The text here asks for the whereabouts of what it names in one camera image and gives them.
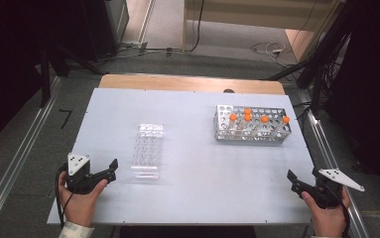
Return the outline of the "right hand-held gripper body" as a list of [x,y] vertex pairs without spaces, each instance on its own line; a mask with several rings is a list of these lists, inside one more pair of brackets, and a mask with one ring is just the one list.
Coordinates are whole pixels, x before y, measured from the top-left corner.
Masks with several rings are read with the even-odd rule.
[[316,185],[311,193],[320,208],[339,206],[342,200],[342,190],[345,186],[364,191],[363,185],[347,176],[340,169],[313,169]]

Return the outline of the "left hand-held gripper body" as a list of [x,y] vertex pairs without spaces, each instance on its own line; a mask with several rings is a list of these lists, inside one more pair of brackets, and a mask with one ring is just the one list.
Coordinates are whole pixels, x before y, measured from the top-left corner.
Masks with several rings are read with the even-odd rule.
[[103,180],[101,174],[90,172],[90,156],[69,153],[67,155],[67,189],[75,194],[89,194]]

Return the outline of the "clear acrylic tube rack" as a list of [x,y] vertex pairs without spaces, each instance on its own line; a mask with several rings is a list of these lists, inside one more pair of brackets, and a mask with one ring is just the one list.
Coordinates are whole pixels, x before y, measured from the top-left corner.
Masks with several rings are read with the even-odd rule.
[[158,179],[163,153],[162,124],[138,126],[131,171],[136,179]]

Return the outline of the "perforated metal tube rack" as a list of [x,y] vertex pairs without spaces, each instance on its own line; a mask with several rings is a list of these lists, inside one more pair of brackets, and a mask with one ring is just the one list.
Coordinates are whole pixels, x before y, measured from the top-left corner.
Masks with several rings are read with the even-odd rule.
[[[240,123],[244,116],[244,108],[251,108],[252,110],[252,113],[250,114],[252,116],[252,120],[247,131],[240,130]],[[238,119],[235,123],[234,129],[228,132],[226,130],[226,127],[228,125],[228,117],[231,113],[235,113]],[[269,126],[267,132],[259,132],[257,130],[257,127],[260,123],[260,117],[262,115],[267,115],[269,117]],[[284,108],[217,105],[213,119],[214,136],[216,140],[221,141],[283,143],[292,133],[290,122],[290,131],[288,133],[280,133],[278,131],[278,126],[281,123],[283,116],[288,116]]]

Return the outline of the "person's right hand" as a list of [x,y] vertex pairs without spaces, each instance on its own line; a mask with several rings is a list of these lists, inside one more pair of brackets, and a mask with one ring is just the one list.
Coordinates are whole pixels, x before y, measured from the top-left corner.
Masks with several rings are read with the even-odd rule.
[[306,191],[302,192],[302,197],[311,211],[315,236],[341,238],[346,227],[343,208],[338,206],[336,208],[321,209]]

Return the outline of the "person's left hand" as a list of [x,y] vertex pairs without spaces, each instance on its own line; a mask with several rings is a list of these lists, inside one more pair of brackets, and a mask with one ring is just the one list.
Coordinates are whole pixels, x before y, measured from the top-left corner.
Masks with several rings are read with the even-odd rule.
[[97,199],[107,186],[107,180],[103,179],[100,181],[92,192],[88,194],[74,194],[70,192],[64,185],[65,181],[66,172],[61,172],[58,190],[66,220],[80,226],[90,227]]

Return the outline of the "white work board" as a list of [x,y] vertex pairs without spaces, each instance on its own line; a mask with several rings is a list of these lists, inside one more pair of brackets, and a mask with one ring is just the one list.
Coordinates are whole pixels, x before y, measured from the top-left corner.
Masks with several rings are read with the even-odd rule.
[[[112,161],[116,180],[101,194],[101,224],[307,223],[311,214],[292,192],[288,172],[314,183],[313,162],[298,124],[282,144],[219,142],[219,104],[277,107],[295,114],[286,95],[94,89],[73,152],[90,157],[97,173]],[[164,127],[160,176],[131,171],[143,123]]]

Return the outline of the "black metal stand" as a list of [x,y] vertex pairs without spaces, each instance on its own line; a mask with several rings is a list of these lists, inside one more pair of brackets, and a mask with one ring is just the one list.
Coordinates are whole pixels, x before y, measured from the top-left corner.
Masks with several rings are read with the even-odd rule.
[[346,0],[329,30],[322,40],[316,44],[316,48],[309,56],[301,62],[269,76],[268,80],[277,81],[295,71],[301,70],[301,75],[297,79],[297,86],[300,89],[306,89],[310,84],[314,86],[311,108],[316,110],[321,89],[324,86],[325,68],[328,64],[332,64],[340,48],[350,35],[352,10],[356,2],[357,0]]
[[102,72],[100,69],[60,44],[46,43],[42,45],[40,47],[42,82],[42,101],[40,105],[41,108],[43,108],[51,98],[50,66],[53,67],[58,76],[68,76],[69,67],[66,63],[66,58],[77,62],[79,65],[95,74],[104,75],[104,72]]

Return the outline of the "wooden table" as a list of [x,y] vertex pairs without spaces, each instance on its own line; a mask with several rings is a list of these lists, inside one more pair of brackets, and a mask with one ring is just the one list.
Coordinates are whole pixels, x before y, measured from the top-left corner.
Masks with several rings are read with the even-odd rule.
[[100,88],[224,92],[284,95],[279,81],[158,74],[106,74]]

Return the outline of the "grey power strip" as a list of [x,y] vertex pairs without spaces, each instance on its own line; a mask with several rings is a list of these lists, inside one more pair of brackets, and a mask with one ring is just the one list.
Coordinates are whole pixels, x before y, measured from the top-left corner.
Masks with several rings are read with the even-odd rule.
[[147,48],[147,42],[122,42],[120,44],[121,49],[136,49],[136,50],[144,50]]

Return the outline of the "black cabinet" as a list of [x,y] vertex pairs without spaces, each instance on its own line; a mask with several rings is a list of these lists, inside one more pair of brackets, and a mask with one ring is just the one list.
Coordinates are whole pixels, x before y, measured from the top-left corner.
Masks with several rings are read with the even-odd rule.
[[91,59],[118,53],[129,22],[126,0],[81,0],[91,41]]

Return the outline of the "light wooden furniture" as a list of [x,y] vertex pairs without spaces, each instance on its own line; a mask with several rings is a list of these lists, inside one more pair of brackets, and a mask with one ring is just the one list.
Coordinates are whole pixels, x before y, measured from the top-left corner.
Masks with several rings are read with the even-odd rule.
[[279,28],[297,60],[317,47],[344,8],[344,0],[184,0],[184,19]]

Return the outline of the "aluminium floor rail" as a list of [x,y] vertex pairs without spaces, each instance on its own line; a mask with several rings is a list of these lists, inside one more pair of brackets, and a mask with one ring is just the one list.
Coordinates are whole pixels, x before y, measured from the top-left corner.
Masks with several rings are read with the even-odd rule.
[[21,139],[21,143],[16,148],[11,159],[6,163],[7,167],[0,178],[0,210],[2,209],[10,190],[12,189],[23,165],[26,163],[28,156],[39,137],[39,134],[57,100],[60,88],[62,87],[62,79],[56,76],[50,81],[50,90],[53,95],[49,101],[33,114],[33,120],[28,126],[25,135]]
[[[305,107],[304,113],[301,116],[302,129],[310,127],[314,135],[314,141],[319,147],[320,159],[313,159],[316,166],[324,165],[326,169],[338,169],[339,162],[336,160],[331,145],[327,139],[321,120],[317,119],[311,109],[308,109],[308,102],[312,102],[309,92],[306,89],[299,89],[298,94],[303,106]],[[364,224],[360,211],[352,197],[354,189],[351,187],[346,188],[347,195],[350,197],[351,205],[348,208],[348,215],[350,218],[349,232],[351,238],[370,238],[368,230]]]

